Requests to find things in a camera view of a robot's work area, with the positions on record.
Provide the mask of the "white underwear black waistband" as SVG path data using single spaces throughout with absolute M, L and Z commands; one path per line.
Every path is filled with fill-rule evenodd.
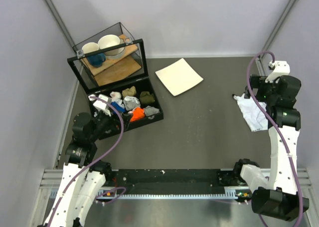
M 266 131 L 268 129 L 268 119 L 265 114 L 258 108 L 252 97 L 245 98 L 245 94 L 241 96 L 232 95 L 252 132 Z

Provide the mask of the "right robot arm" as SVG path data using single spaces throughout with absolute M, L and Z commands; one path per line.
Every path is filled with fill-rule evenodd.
M 256 162 L 239 160 L 232 177 L 239 185 L 247 184 L 252 196 L 252 211 L 298 225 L 309 209 L 309 199 L 302 196 L 297 177 L 297 142 L 301 114 L 294 108 L 301 81 L 282 75 L 273 81 L 265 76 L 251 75 L 244 97 L 265 103 L 262 110 L 268 120 L 271 141 L 271 167 L 268 178 Z

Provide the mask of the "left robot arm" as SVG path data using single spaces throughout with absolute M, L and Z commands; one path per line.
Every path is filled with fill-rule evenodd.
M 84 226 L 98 191 L 113 179 L 111 165 L 94 159 L 97 151 L 95 142 L 107 130 L 122 134 L 124 129 L 122 116 L 116 120 L 102 111 L 96 117 L 84 112 L 74 118 L 73 136 L 65 151 L 62 179 L 44 227 Z

